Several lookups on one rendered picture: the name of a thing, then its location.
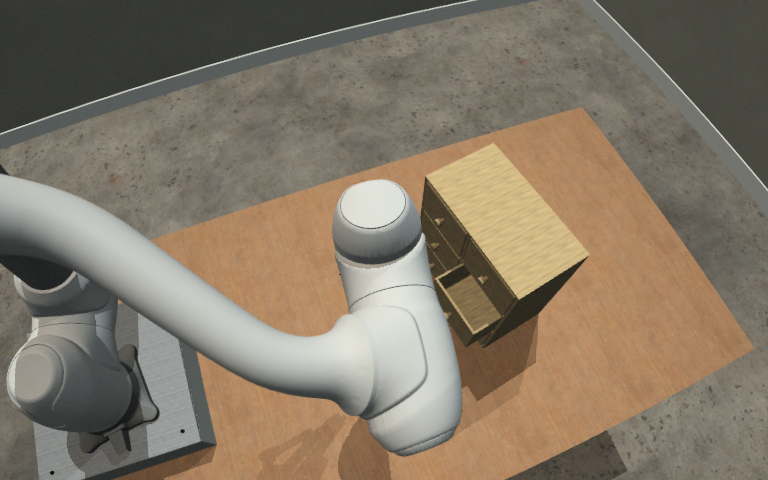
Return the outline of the tall wooden chest of drawers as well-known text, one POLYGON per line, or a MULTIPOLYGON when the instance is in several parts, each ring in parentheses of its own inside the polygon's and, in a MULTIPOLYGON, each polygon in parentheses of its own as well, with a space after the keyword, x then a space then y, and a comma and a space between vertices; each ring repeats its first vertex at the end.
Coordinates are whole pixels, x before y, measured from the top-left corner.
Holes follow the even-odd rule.
POLYGON ((516 297, 502 316, 481 287, 502 317, 483 349, 539 314, 590 255, 494 143, 425 176, 421 225, 427 182, 468 233, 458 265, 472 238, 516 297))

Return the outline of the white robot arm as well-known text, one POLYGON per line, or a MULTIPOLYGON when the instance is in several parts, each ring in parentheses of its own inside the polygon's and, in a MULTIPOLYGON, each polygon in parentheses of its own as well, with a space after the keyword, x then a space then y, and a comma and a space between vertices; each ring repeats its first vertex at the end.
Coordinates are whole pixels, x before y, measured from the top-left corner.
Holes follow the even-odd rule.
POLYGON ((407 457, 453 437, 458 360, 420 215, 397 183, 341 195, 332 237, 349 314, 304 337, 257 319, 101 207, 8 175, 0 164, 0 264, 32 315, 8 394, 32 421, 83 432, 82 452, 109 440, 131 451, 129 430, 160 414, 137 348, 117 351, 118 300, 253 384, 335 402, 388 452, 407 457))

